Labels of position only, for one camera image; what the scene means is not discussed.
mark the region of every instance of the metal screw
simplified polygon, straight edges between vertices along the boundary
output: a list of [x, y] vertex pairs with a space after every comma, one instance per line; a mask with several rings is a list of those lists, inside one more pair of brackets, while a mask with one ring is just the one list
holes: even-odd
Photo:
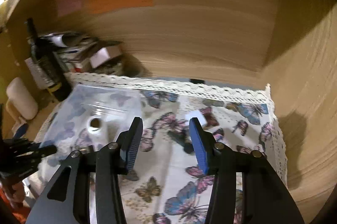
[[76, 151], [72, 151], [71, 152], [71, 154], [70, 154], [70, 156], [72, 157], [72, 158], [77, 158], [79, 155], [80, 155], [80, 151], [78, 151], [78, 150], [76, 150]]
[[221, 142], [217, 142], [214, 144], [215, 149], [217, 150], [222, 150], [225, 147], [225, 144], [221, 143]]
[[260, 158], [262, 156], [262, 153], [258, 150], [253, 150], [251, 152], [251, 154], [255, 157], [255, 158]]
[[108, 148], [109, 148], [110, 150], [117, 149], [117, 147], [118, 147], [117, 142], [111, 142], [111, 143], [108, 144]]

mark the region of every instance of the pink sticky note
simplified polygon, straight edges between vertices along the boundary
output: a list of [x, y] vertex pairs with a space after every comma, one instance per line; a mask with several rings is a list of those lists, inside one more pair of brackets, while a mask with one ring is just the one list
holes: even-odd
[[55, 0], [57, 16], [65, 16], [82, 8], [82, 0]]

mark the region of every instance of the butterfly pattern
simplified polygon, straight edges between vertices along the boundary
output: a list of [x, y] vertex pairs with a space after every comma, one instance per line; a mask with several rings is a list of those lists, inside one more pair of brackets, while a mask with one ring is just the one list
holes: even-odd
[[264, 124], [261, 128], [260, 136], [259, 136], [259, 141], [260, 142], [266, 142], [269, 139], [272, 138], [272, 133], [273, 133], [273, 126], [270, 122], [267, 122]]
[[207, 189], [207, 186], [213, 185], [214, 175], [204, 175], [198, 166], [192, 166], [185, 169], [193, 178], [197, 178], [197, 194], [201, 194]]
[[212, 133], [214, 139], [216, 142], [220, 141], [223, 139], [225, 132], [223, 131], [222, 128], [217, 129], [214, 133]]
[[82, 92], [76, 92], [69, 97], [69, 103], [72, 105], [71, 114], [67, 116], [66, 120], [70, 121], [75, 117], [79, 117], [85, 113], [86, 109], [83, 108], [82, 103], [85, 101], [86, 96]]
[[164, 213], [155, 213], [152, 220], [154, 224], [171, 224], [171, 220]]
[[58, 132], [54, 138], [54, 143], [58, 143], [59, 141], [66, 140], [67, 138], [74, 137], [75, 135], [75, 123], [67, 122], [64, 124], [64, 131]]
[[138, 188], [135, 193], [140, 196], [145, 202], [152, 202], [151, 196], [160, 196], [161, 187], [157, 185], [157, 180], [151, 176], [147, 182], [147, 186], [143, 188]]
[[140, 148], [143, 152], [149, 152], [153, 149], [153, 138], [157, 130], [164, 128], [173, 128], [176, 121], [176, 115], [172, 112], [163, 114], [160, 118], [156, 119], [150, 128], [144, 129], [142, 138], [140, 139]]
[[215, 126], [219, 125], [219, 122], [217, 121], [215, 116], [212, 114], [212, 107], [199, 109], [199, 111], [205, 117], [205, 119], [207, 121], [207, 125], [206, 125], [207, 127], [211, 127], [211, 126], [215, 127]]
[[260, 125], [260, 117], [262, 114], [268, 114], [266, 104], [241, 104], [231, 102], [226, 105], [226, 109], [239, 112], [253, 125]]
[[93, 145], [93, 144], [94, 143], [93, 143], [92, 139], [90, 138], [87, 129], [83, 129], [80, 132], [78, 138], [76, 139], [74, 145], [78, 146], [80, 148], [85, 148], [85, 147], [88, 147], [88, 146]]
[[165, 202], [164, 213], [180, 215], [186, 224], [203, 224], [206, 218], [208, 204], [198, 205], [197, 186], [192, 182], [183, 187], [175, 197]]
[[247, 133], [247, 129], [248, 129], [248, 123], [244, 120], [239, 120], [238, 123], [234, 126], [234, 130], [232, 131], [232, 133], [235, 133], [236, 130], [240, 131], [240, 134], [242, 136], [245, 136]]
[[[154, 138], [157, 133], [166, 133], [167, 131], [174, 132], [178, 135], [186, 135], [189, 136], [188, 124], [182, 116], [179, 116], [179, 112], [176, 114], [175, 112], [167, 112], [161, 115], [159, 118], [158, 114], [160, 111], [163, 111], [163, 108], [166, 105], [170, 105], [166, 103], [167, 101], [176, 102], [179, 98], [178, 95], [169, 94], [165, 92], [157, 92], [157, 91], [140, 91], [145, 98], [143, 98], [142, 103], [144, 103], [146, 111], [150, 109], [150, 119], [148, 123], [150, 127], [144, 128], [141, 145], [140, 148], [142, 151], [151, 151], [155, 150], [156, 147], [154, 144]], [[88, 97], [90, 94], [85, 94], [82, 97], [78, 97], [76, 101], [72, 104], [73, 109], [71, 114], [64, 118], [65, 124], [64, 128], [61, 127], [59, 130], [59, 134], [56, 138], [60, 143], [65, 140], [65, 143], [68, 141], [72, 141], [71, 144], [75, 142], [74, 145], [79, 147], [85, 147], [88, 145], [92, 145], [94, 139], [91, 139], [91, 135], [85, 130], [81, 130], [77, 127], [78, 122], [76, 122], [76, 118], [81, 115], [85, 115], [85, 109], [82, 108], [82, 102]], [[123, 106], [124, 103], [127, 103], [130, 99], [127, 96], [119, 96], [118, 94], [109, 93], [108, 97], [116, 103], [118, 106]], [[252, 150], [259, 150], [264, 155], [266, 152], [265, 142], [269, 141], [272, 137], [273, 126], [272, 123], [266, 122], [268, 114], [267, 106], [265, 104], [241, 104], [241, 103], [229, 103], [226, 101], [216, 101], [212, 99], [199, 99], [198, 104], [200, 105], [200, 101], [202, 101], [203, 105], [198, 107], [200, 112], [203, 114], [205, 119], [207, 120], [207, 126], [205, 130], [210, 131], [214, 136], [216, 141], [224, 141], [227, 143], [228, 139], [225, 139], [227, 136], [227, 131], [229, 131], [228, 137], [231, 136], [230, 132], [232, 131], [236, 135], [246, 136], [242, 137], [243, 143], [240, 141], [237, 144], [241, 144], [242, 146], [237, 145], [236, 143], [232, 143], [232, 145], [236, 148], [237, 151], [243, 153], [250, 153]], [[229, 118], [222, 119], [219, 116], [219, 113], [229, 112], [227, 109], [230, 109], [234, 112], [237, 120]], [[78, 131], [80, 131], [79, 137], [75, 139], [75, 135], [78, 135]], [[245, 139], [247, 138], [247, 134], [249, 134], [249, 139], [253, 136], [253, 133], [256, 132], [255, 138], [253, 141], [255, 144], [249, 145], [246, 143]], [[160, 154], [159, 147], [154, 153]], [[60, 163], [61, 158], [55, 158], [53, 165], [57, 165]], [[181, 167], [181, 170], [177, 173], [177, 176], [181, 175], [182, 180], [178, 185], [176, 185], [173, 193], [170, 191], [166, 192], [164, 185], [158, 185], [158, 181], [162, 181], [161, 178], [158, 177], [156, 172], [146, 174], [144, 177], [141, 175], [142, 173], [137, 172], [135, 170], [131, 170], [127, 175], [123, 175], [123, 180], [125, 180], [124, 191], [132, 199], [139, 207], [131, 208], [133, 210], [133, 214], [136, 214], [137, 217], [140, 215], [145, 215], [146, 213], [146, 221], [141, 220], [139, 223], [151, 223], [154, 224], [171, 224], [171, 223], [181, 223], [181, 224], [202, 224], [205, 221], [205, 217], [207, 214], [208, 208], [208, 195], [212, 190], [212, 186], [214, 184], [213, 176], [205, 176], [201, 172], [201, 170], [196, 165], [196, 162], [190, 163], [189, 165], [185, 165], [185, 167]], [[234, 224], [239, 224], [241, 222], [241, 214], [242, 214], [242, 191], [236, 190], [236, 200], [235, 200], [235, 215], [234, 215]]]
[[223, 107], [225, 103], [223, 101], [205, 98], [205, 99], [203, 99], [203, 104], [208, 106], [208, 107], [210, 107], [210, 106]]
[[114, 100], [117, 102], [117, 105], [119, 107], [122, 107], [124, 105], [124, 103], [126, 101], [128, 101], [130, 98], [132, 98], [131, 96], [125, 96], [125, 95], [121, 95], [119, 93], [115, 93], [115, 94], [111, 94], [110, 95], [110, 99]]
[[178, 99], [178, 95], [173, 93], [166, 93], [160, 91], [145, 91], [145, 90], [142, 90], [140, 92], [145, 96], [149, 106], [156, 109], [159, 109], [161, 103], [164, 101], [176, 102]]

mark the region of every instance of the orange cloth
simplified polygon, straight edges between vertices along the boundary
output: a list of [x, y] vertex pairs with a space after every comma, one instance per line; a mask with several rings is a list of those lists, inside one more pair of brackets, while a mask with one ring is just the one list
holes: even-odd
[[1, 187], [0, 187], [0, 198], [6, 203], [9, 210], [13, 213], [13, 215], [16, 217], [16, 219], [20, 221], [20, 223], [22, 223], [22, 224], [26, 223], [27, 217], [30, 213], [30, 208], [21, 207], [21, 208], [18, 208], [18, 209], [13, 209], [11, 207], [10, 201], [7, 199], [7, 197], [6, 197], [4, 191], [2, 190]]

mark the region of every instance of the blue gripper pad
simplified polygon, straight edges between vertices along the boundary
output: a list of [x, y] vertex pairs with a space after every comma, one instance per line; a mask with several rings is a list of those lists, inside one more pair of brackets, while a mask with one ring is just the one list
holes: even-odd
[[211, 133], [203, 130], [196, 117], [190, 119], [189, 132], [199, 168], [204, 174], [208, 174], [215, 139]]
[[129, 131], [125, 135], [120, 150], [120, 157], [125, 162], [125, 168], [128, 171], [134, 167], [142, 134], [143, 121], [140, 117], [135, 117]]

